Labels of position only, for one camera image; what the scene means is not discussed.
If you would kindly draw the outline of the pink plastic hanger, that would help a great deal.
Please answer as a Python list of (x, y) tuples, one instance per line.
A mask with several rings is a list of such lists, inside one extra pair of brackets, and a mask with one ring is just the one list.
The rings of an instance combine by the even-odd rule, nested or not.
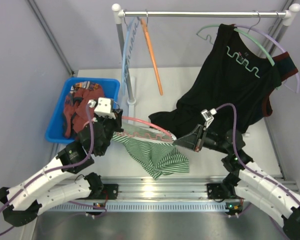
[[(90, 147), (91, 143), (94, 145), (93, 123), (95, 121), (96, 117), (92, 119), (92, 122), (88, 122), (83, 130), (77, 134), (77, 140), (86, 148)], [(149, 122), (143, 123), (142, 126), (122, 122), (122, 128), (123, 132), (115, 132), (111, 141), (128, 138), (129, 140), (171, 144), (176, 139), (172, 133)]]

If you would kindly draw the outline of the green white striped tank top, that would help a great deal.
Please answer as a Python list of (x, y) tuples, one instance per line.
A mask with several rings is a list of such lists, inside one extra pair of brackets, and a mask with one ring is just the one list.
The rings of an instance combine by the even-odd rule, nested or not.
[(143, 140), (120, 138), (129, 156), (155, 180), (162, 175), (187, 174), (190, 162), (173, 143), (155, 143)]

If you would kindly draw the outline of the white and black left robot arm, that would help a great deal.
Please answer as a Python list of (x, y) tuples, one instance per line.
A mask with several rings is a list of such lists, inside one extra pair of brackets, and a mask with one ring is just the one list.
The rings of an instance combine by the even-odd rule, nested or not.
[(93, 165), (92, 155), (105, 155), (113, 134), (123, 131), (122, 115), (120, 108), (96, 115), (77, 134), (76, 140), (66, 145), (42, 170), (15, 187), (0, 188), (4, 220), (13, 227), (21, 227), (63, 203), (99, 198), (104, 185), (100, 175), (94, 172), (70, 184), (56, 185)]

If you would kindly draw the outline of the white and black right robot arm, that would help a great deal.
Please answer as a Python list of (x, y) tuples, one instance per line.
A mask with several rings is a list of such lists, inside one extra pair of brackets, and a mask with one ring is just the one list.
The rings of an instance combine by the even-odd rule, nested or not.
[(276, 221), (290, 240), (300, 240), (300, 194), (267, 174), (245, 153), (239, 131), (230, 129), (219, 136), (199, 124), (173, 143), (194, 152), (207, 148), (226, 154), (221, 160), (228, 171), (221, 183), (226, 198), (247, 200)]

